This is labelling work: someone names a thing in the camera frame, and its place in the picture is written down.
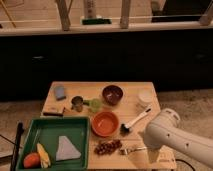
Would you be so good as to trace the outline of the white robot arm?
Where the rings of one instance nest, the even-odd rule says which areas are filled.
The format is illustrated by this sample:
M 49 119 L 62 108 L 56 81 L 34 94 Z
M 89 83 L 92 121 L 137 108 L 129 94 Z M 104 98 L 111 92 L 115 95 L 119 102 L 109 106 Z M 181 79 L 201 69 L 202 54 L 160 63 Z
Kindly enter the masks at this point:
M 168 146 L 213 169 L 213 140 L 183 131 L 179 123 L 177 112 L 161 110 L 142 132 L 144 144 L 153 150 Z

